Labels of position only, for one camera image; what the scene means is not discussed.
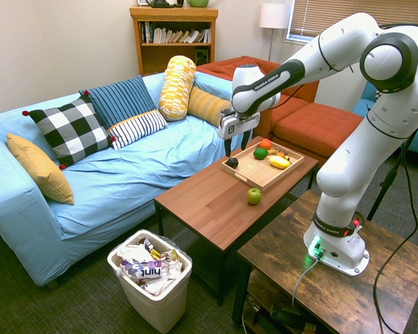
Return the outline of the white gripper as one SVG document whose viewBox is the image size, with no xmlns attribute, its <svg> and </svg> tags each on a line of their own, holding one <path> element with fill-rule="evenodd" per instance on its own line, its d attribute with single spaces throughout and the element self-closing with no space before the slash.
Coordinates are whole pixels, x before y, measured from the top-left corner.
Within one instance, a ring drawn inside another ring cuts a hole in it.
<svg viewBox="0 0 418 334">
<path fill-rule="evenodd" d="M 258 126 L 260 113 L 257 112 L 252 116 L 240 118 L 235 111 L 224 110 L 220 113 L 220 122 L 218 135 L 224 140 L 224 149 L 227 157 L 231 156 L 231 138 L 243 133 L 241 150 L 247 147 L 251 139 L 252 129 Z"/>
</svg>

